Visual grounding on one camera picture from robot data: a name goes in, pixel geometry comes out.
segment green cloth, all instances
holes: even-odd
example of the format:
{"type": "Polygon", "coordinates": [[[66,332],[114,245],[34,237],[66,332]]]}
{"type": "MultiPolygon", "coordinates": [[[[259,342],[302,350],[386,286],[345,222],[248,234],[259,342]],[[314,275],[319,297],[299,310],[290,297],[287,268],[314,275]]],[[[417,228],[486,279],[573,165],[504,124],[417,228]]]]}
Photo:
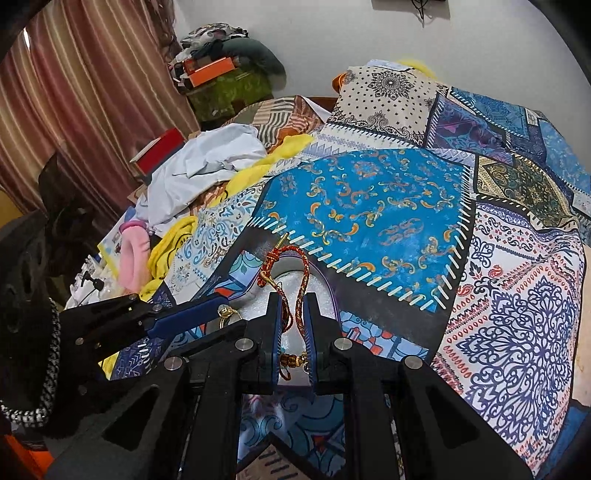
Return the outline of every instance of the green cloth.
{"type": "Polygon", "coordinates": [[[271,95],[271,85],[264,72],[256,67],[240,67],[199,86],[187,98],[198,120],[207,122],[234,116],[244,106],[271,95]]]}

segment orange box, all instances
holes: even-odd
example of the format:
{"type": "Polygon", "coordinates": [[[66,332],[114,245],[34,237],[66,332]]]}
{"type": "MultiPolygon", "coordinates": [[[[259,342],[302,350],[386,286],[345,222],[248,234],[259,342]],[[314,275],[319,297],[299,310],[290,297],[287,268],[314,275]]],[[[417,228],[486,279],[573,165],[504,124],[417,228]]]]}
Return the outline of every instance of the orange box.
{"type": "Polygon", "coordinates": [[[234,68],[235,67],[234,63],[232,62],[232,59],[225,57],[223,59],[216,60],[213,63],[210,63],[209,65],[201,67],[195,73],[189,75],[189,79],[191,80],[193,86],[197,87],[202,83],[213,80],[215,77],[219,77],[224,73],[228,73],[234,68]]]}

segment bed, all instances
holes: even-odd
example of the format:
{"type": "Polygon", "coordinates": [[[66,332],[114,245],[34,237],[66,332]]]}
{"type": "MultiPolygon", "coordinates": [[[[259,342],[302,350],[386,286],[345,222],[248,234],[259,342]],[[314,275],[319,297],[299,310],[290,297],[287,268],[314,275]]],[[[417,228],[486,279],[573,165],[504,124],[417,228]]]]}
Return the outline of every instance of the bed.
{"type": "MultiPolygon", "coordinates": [[[[233,120],[268,150],[287,135],[314,141],[219,205],[197,205],[197,231],[152,301],[240,295],[288,232],[330,284],[344,336],[425,359],[534,476],[555,477],[589,431],[591,176],[540,111],[389,62],[350,67],[339,89],[326,124],[301,97],[233,120]]],[[[204,334],[138,342],[112,378],[204,334]]],[[[338,476],[343,399],[246,395],[239,466],[270,445],[308,478],[338,476]]]]}

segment white wall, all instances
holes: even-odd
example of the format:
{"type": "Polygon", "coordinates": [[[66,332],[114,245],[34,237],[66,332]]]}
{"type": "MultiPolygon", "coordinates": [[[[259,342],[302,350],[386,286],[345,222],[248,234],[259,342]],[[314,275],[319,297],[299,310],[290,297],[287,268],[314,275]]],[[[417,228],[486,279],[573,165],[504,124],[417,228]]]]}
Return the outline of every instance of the white wall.
{"type": "Polygon", "coordinates": [[[591,86],[528,0],[176,0],[179,38],[211,22],[246,28],[283,62],[276,95],[334,96],[332,79],[369,59],[418,59],[446,83],[542,110],[591,171],[591,86]]]}

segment silver bolt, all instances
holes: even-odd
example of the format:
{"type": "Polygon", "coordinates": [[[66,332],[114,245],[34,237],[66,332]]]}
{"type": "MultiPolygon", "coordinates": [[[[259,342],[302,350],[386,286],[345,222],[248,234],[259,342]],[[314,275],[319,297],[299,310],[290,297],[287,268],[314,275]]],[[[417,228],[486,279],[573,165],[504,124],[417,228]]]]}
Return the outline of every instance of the silver bolt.
{"type": "Polygon", "coordinates": [[[164,361],[164,368],[170,371],[178,370],[182,365],[183,359],[179,356],[171,356],[164,361]]]}
{"type": "Polygon", "coordinates": [[[250,338],[239,338],[236,340],[236,343],[234,343],[234,346],[241,352],[246,352],[255,346],[255,342],[250,340],[250,338]]]}
{"type": "Polygon", "coordinates": [[[423,361],[415,355],[409,355],[404,359],[404,365],[413,370],[418,370],[423,366],[423,361]]]}
{"type": "Polygon", "coordinates": [[[339,350],[349,350],[353,346],[353,342],[348,338],[337,338],[335,340],[335,347],[339,350]]]}

